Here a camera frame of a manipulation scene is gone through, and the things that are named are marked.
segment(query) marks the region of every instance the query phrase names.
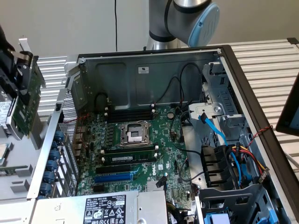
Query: wire bundle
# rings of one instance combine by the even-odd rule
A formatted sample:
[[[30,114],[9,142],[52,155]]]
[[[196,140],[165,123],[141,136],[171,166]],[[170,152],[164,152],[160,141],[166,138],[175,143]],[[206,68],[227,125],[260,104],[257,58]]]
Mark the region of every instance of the wire bundle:
[[[258,171],[260,173],[260,175],[263,173],[265,169],[265,167],[256,159],[256,157],[252,154],[252,152],[250,152],[247,148],[240,146],[241,150],[240,153],[246,154],[248,155],[250,158],[252,158],[252,160],[254,161],[254,163],[256,164]],[[234,153],[236,153],[236,146],[232,147],[232,151]]]

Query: green circuit board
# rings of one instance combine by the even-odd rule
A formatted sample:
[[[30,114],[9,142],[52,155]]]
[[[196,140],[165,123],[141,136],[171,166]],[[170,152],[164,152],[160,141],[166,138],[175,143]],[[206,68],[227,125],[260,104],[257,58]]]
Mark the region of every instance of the green circuit board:
[[[156,162],[146,162],[139,164],[131,164],[131,170],[137,171],[132,181],[119,181],[119,182],[105,182],[105,191],[101,193],[111,193],[120,191],[138,190],[140,192],[149,191],[149,182],[153,183],[159,180],[163,175],[168,176],[166,199],[174,203],[180,208],[190,208],[192,197],[187,198],[187,191],[191,192],[191,185],[189,182],[182,181],[178,174],[175,172],[174,162],[177,161],[178,168],[187,158],[185,152],[181,152],[173,146],[170,140],[170,125],[172,120],[167,118],[168,112],[174,112],[169,106],[158,107],[155,112],[153,120],[148,120],[151,124],[151,140],[157,142],[159,145],[159,155]],[[104,122],[103,117],[97,117],[92,114],[86,121],[80,121],[78,126],[86,126],[90,130],[89,135],[86,135],[86,142],[94,143],[93,152],[89,153],[89,158],[86,157],[84,149],[81,150],[81,163],[80,163],[80,180],[78,184],[77,195],[90,195],[98,194],[93,192],[95,185],[94,178],[97,176],[95,169],[103,166],[100,162],[100,151],[102,146],[107,144],[106,135],[112,126],[119,126],[120,124],[107,124]],[[173,123],[172,131],[177,133],[176,142],[178,142],[181,132],[180,117],[178,116]],[[113,144],[119,139],[119,131],[114,129]],[[185,148],[184,143],[176,143],[180,148]],[[188,168],[183,169],[182,176],[184,178],[190,177]]]

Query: black cable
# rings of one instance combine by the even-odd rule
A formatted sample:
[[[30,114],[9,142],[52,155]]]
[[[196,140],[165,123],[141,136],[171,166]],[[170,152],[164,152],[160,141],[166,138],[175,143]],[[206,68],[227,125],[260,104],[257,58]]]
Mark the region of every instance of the black cable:
[[[171,85],[171,83],[172,83],[172,81],[173,81],[174,79],[176,79],[176,80],[178,81],[178,83],[179,83],[179,79],[178,79],[178,77],[173,76],[173,77],[170,79],[170,81],[169,81],[169,83],[168,83],[168,86],[167,86],[167,88],[165,89],[164,93],[163,93],[163,94],[160,96],[160,98],[155,102],[155,104],[157,104],[158,102],[160,102],[160,100],[165,96],[165,94],[167,93],[167,91],[168,91],[168,89],[169,89],[169,87],[170,87],[170,85]]]
[[[172,144],[173,144],[173,146],[174,146],[175,148],[177,148],[178,150],[180,150],[180,151],[182,151],[182,152],[196,153],[197,155],[201,156],[200,153],[197,152],[197,151],[193,151],[193,150],[187,150],[187,149],[179,148],[179,147],[177,147],[174,143],[172,143]]]
[[[187,149],[179,148],[179,147],[177,147],[175,144],[173,144],[173,146],[174,146],[175,148],[177,148],[178,150],[182,151],[182,152],[196,153],[197,155],[200,156],[200,153],[197,152],[197,151],[193,151],[193,150],[187,150]],[[185,179],[185,178],[183,178],[183,177],[181,176],[181,173],[182,173],[182,170],[183,170],[183,168],[184,168],[184,165],[185,165],[185,163],[183,163],[181,169],[178,170],[178,176],[182,179],[182,181],[185,181],[185,182],[192,181],[192,180],[194,180],[196,177],[198,177],[198,176],[200,176],[200,175],[202,175],[202,174],[204,173],[204,171],[202,171],[202,172],[200,172],[199,174],[196,174],[193,178]]]
[[[200,90],[199,98],[201,99],[201,92],[202,92],[202,73],[201,73],[200,68],[198,67],[198,65],[197,65],[196,63],[194,63],[194,62],[187,63],[187,64],[185,64],[185,65],[183,66],[183,68],[182,68],[182,70],[181,70],[181,72],[180,72],[180,74],[179,74],[180,89],[183,89],[183,87],[182,87],[182,75],[183,75],[183,71],[184,71],[184,69],[185,69],[188,65],[193,65],[193,66],[195,66],[195,67],[197,68],[197,70],[198,70],[198,73],[199,73],[199,79],[200,79],[200,81],[199,81],[199,90]],[[181,92],[180,92],[180,98],[181,98],[181,106],[182,106],[182,104],[183,104],[183,100],[184,100],[184,99],[182,100],[182,93],[181,93]]]
[[[170,202],[166,202],[166,208],[167,208],[167,212],[172,214],[172,216],[174,217],[174,219],[177,221],[178,224],[184,223],[183,216],[181,215],[181,213],[179,213],[179,211],[173,204],[171,204]]]
[[[97,98],[98,98],[98,96],[100,96],[100,95],[103,95],[103,96],[105,96],[106,98],[108,98],[107,93],[105,93],[105,92],[98,92],[97,95],[95,95],[94,100],[93,100],[93,106],[94,106],[94,109],[95,109],[95,106],[97,105]]]
[[[183,209],[183,208],[177,208],[179,211],[191,211],[191,209]]]
[[[195,175],[194,177],[192,177],[192,178],[185,179],[185,178],[183,178],[182,175],[181,175],[181,173],[182,173],[182,171],[183,171],[183,168],[184,168],[184,165],[185,165],[185,162],[183,163],[182,168],[178,170],[178,176],[182,179],[182,181],[190,182],[190,181],[194,180],[195,178],[197,178],[198,176],[200,176],[200,175],[202,175],[202,174],[205,173],[204,171],[202,171],[202,172],[200,172],[199,174],[196,174],[196,175]]]
[[[229,172],[230,172],[230,174],[231,174],[231,176],[232,176],[232,179],[234,180],[234,181],[233,181],[233,182],[234,182],[234,186],[235,186],[236,189],[239,189],[238,179],[237,179],[237,177],[236,177],[236,175],[235,175],[235,172],[234,172],[234,170],[233,170],[233,168],[232,168],[231,163],[228,161],[228,156],[229,156],[229,154],[230,154],[231,152],[232,152],[232,150],[229,149],[229,150],[225,153],[225,161],[226,161],[226,163],[227,163],[227,165],[228,165],[228,169],[229,169]]]
[[[173,117],[172,122],[171,122],[171,124],[170,124],[169,134],[171,134],[172,126],[173,126],[174,120],[176,119],[178,113],[182,112],[181,110],[177,111],[177,108],[176,108],[176,111],[174,112],[174,117]]]
[[[115,50],[117,51],[117,15],[116,15],[116,0],[114,0],[114,17],[115,17]]]

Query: connector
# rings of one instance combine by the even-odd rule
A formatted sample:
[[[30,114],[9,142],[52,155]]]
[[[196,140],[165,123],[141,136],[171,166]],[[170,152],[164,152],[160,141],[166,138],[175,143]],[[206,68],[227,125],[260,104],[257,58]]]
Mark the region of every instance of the connector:
[[[206,113],[203,112],[202,115],[199,116],[199,118],[200,118],[202,123],[204,123],[204,124],[206,123],[206,119],[207,119]]]
[[[164,184],[166,184],[166,181],[167,181],[167,177],[162,176],[161,179],[158,180],[158,182],[156,183],[157,188],[164,186]]]
[[[240,158],[240,143],[239,142],[237,142],[236,143],[236,145],[235,145],[235,157],[237,158],[237,160],[238,160],[238,163],[240,163],[241,162],[241,158]]]
[[[263,181],[265,180],[265,178],[267,177],[269,173],[269,168],[266,167],[265,170],[263,171],[262,175],[260,176],[260,178],[258,179],[259,183],[263,183]]]

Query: red wire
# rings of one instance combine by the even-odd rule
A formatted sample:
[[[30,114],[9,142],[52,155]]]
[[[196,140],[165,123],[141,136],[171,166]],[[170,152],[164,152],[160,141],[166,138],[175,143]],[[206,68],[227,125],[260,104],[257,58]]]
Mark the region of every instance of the red wire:
[[[71,123],[72,121],[75,121],[75,120],[85,119],[85,118],[87,118],[87,116],[88,116],[88,114],[86,114],[85,116],[82,116],[82,117],[75,118],[73,120],[64,121],[64,124]]]
[[[270,125],[269,127],[265,127],[265,128],[263,128],[263,129],[259,130],[259,131],[252,137],[251,142],[248,144],[248,146],[247,146],[246,148],[248,148],[248,147],[253,143],[253,140],[254,140],[254,138],[255,138],[256,136],[260,135],[260,134],[263,133],[264,131],[267,131],[268,129],[271,129],[271,128],[273,128],[273,125]]]
[[[256,157],[254,157],[254,155],[253,155],[250,151],[247,151],[247,150],[240,150],[240,153],[248,154],[248,155],[253,159],[253,161],[256,163],[257,168],[258,168],[258,171],[260,172],[260,174],[263,173],[261,167],[259,166],[259,164],[258,164],[258,162],[257,162]]]

